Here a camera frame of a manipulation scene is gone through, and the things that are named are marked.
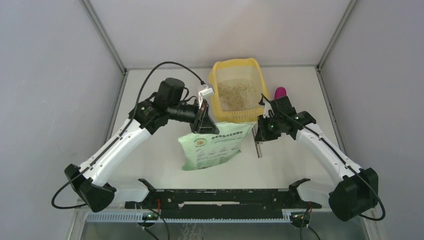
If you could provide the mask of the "pink plastic litter scoop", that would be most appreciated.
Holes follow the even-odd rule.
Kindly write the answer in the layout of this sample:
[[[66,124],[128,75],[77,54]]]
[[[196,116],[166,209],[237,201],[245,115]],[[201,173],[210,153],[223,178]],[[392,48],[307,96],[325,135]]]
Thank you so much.
[[[279,99],[279,98],[285,97],[286,95],[287,95],[287,90],[284,87],[280,86],[280,87],[277,87],[274,92],[274,99]]]

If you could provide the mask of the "green cat litter bag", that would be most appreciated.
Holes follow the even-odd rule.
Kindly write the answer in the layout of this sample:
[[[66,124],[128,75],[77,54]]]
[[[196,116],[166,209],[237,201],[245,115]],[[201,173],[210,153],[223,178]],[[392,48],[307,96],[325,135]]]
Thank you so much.
[[[178,138],[186,161],[183,171],[195,171],[227,163],[241,153],[241,146],[255,122],[219,122],[219,134],[189,133]]]

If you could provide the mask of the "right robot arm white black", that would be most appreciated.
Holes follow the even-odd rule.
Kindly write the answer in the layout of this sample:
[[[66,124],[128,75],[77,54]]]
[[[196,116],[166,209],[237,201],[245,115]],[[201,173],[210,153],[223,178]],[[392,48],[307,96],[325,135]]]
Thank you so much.
[[[308,178],[295,182],[289,203],[302,208],[308,202],[328,206],[341,221],[356,216],[381,221],[386,210],[378,195],[379,176],[374,169],[364,169],[351,160],[324,134],[315,118],[307,111],[297,112],[289,98],[259,101],[263,114],[257,117],[256,142],[277,140],[282,135],[292,137],[320,163],[332,184],[316,183]]]

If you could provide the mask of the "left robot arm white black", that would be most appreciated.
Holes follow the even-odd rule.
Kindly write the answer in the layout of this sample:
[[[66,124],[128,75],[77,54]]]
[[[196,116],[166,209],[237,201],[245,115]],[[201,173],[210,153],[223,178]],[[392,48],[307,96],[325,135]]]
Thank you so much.
[[[114,203],[136,202],[145,209],[155,205],[157,196],[150,191],[149,183],[142,180],[109,183],[108,180],[136,147],[168,121],[188,123],[194,134],[219,134],[206,100],[215,93],[213,87],[200,85],[192,104],[181,99],[185,88],[183,81],[166,78],[149,98],[136,103],[118,132],[90,159],[65,168],[72,189],[92,212],[101,212]]]

